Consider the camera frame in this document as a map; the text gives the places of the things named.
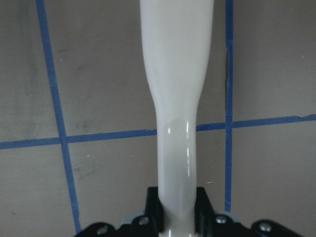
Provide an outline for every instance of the blue grid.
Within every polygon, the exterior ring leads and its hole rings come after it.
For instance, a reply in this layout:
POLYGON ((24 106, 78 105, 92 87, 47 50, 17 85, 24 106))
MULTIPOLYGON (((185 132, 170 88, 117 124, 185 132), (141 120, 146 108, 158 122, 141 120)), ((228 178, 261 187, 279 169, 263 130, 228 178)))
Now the blue grid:
MULTIPOLYGON (((290 116, 279 118, 264 118, 244 121, 233 121, 233 3, 234 0, 226 0, 226 47, 228 56, 228 79, 227 79, 227 94, 226 94, 226 121, 225 123, 209 123, 200 124, 197 126, 197 131, 211 131, 211 130, 225 130, 226 132, 226 159, 225 159, 225 210, 231 210, 231 190, 232 190, 232 129, 263 126, 282 123, 306 122, 316 121, 316 115, 311 114, 305 117, 290 116)), ((120 131, 111 133, 98 133, 80 136, 67 136, 65 124, 62 113, 62 106, 59 98, 58 84, 55 74, 53 56, 51 51, 51 44, 49 38, 49 30, 47 25, 47 17, 45 12, 44 0, 36 0, 39 26, 42 37, 42 44, 44 48, 45 61, 47 73, 49 78, 49 85, 53 99, 53 106, 58 127, 59 137, 44 138, 25 141, 1 142, 0 150, 13 149, 22 147, 47 146, 60 144, 62 147, 64 167, 66 171, 66 178, 68 183, 68 190, 71 200, 73 218, 76 232, 80 232, 79 223, 79 207, 73 177, 73 170, 69 155, 69 143, 113 140, 131 137, 155 136, 156 130, 133 130, 120 131)))

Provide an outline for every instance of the glossy white object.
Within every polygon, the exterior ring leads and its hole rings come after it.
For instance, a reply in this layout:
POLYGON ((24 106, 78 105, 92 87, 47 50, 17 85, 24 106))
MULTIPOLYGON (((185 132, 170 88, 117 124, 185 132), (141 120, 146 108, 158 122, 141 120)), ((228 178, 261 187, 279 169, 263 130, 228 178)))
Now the glossy white object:
POLYGON ((160 236, 195 235, 196 114, 213 0, 140 0, 144 62, 157 116, 160 236))

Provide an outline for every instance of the screw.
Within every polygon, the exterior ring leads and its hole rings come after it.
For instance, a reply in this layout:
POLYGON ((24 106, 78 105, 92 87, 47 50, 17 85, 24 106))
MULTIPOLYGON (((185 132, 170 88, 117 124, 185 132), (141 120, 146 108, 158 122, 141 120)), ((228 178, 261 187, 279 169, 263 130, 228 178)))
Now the screw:
POLYGON ((103 227, 100 227, 98 230, 97 230, 97 235, 103 235, 103 234, 106 234, 109 230, 109 227, 108 226, 103 226, 103 227))
POLYGON ((218 215, 215 220, 218 224, 225 224, 227 222, 227 218, 224 215, 218 215))
POLYGON ((149 218, 146 217, 146 216, 141 217, 141 218, 139 219, 139 222, 138 222, 138 224, 139 224, 140 226, 147 225, 148 223, 149 223, 149 218))
POLYGON ((260 225, 259 225, 259 228, 261 231, 264 231, 264 232, 270 232, 272 227, 270 224, 266 223, 266 222, 262 222, 260 225))

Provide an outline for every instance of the gray surface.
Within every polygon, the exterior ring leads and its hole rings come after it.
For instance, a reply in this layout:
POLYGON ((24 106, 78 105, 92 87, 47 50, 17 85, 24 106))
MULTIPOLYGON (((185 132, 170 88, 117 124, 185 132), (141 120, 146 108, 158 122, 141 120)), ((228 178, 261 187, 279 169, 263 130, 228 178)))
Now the gray surface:
MULTIPOLYGON (((67 134, 155 128, 138 1, 57 0, 46 7, 67 134)), ((216 4, 198 123, 225 120, 224 10, 216 4)))
POLYGON ((1 2, 0 142, 58 136, 35 1, 1 2))
MULTIPOLYGON (((214 208, 224 208, 224 131, 197 134, 198 185, 214 208)), ((80 223, 97 221, 119 227, 128 213, 143 210, 146 191, 157 186, 156 137, 70 144, 80 223)))
POLYGON ((316 113, 316 1, 234 3, 234 120, 316 113))
POLYGON ((1 236, 75 234, 60 146, 0 150, 0 168, 1 236))
POLYGON ((316 122, 233 131, 232 212, 315 236, 316 122))

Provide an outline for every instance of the black mechanical part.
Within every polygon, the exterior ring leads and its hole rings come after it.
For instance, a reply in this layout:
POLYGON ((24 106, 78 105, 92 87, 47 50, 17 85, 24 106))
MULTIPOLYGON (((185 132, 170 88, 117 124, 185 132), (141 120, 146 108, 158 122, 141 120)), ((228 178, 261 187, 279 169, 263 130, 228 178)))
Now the black mechanical part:
MULTIPOLYGON (((257 221, 248 229, 228 215, 216 214, 202 187, 197 188, 195 227, 201 237, 301 237, 271 220, 257 221)), ((163 229, 163 208, 158 188, 149 187, 144 215, 137 216, 130 224, 123 224, 117 230, 107 223, 95 223, 75 237, 158 237, 163 229)))

